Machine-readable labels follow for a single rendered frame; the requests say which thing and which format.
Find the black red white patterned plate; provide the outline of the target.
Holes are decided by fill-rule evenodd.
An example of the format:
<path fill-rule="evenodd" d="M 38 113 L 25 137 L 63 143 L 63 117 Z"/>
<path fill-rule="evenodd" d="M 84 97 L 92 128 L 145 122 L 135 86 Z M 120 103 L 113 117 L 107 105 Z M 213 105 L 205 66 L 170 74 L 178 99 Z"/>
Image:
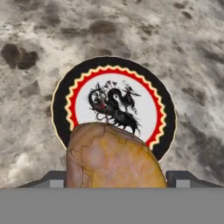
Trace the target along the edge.
<path fill-rule="evenodd" d="M 177 116 L 163 82 L 130 59 L 100 56 L 74 66 L 52 95 L 52 125 L 68 146 L 82 123 L 111 123 L 139 137 L 160 160 L 171 148 Z"/>

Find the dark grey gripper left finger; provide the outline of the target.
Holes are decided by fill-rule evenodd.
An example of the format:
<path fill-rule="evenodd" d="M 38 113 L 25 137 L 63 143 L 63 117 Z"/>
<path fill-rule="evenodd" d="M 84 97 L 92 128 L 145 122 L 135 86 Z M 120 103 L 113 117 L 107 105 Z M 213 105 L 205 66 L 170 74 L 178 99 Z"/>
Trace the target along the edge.
<path fill-rule="evenodd" d="M 21 185 L 20 188 L 64 188 L 65 186 L 65 171 L 49 171 L 43 178 Z"/>

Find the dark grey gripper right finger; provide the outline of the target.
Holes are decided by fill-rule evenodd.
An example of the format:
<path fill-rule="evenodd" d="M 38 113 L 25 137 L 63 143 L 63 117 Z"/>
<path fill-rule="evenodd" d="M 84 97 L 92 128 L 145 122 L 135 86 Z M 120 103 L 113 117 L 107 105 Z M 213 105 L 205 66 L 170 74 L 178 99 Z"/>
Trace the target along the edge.
<path fill-rule="evenodd" d="M 220 185 L 195 177 L 189 171 L 167 171 L 165 176 L 167 185 L 172 188 L 220 187 Z"/>

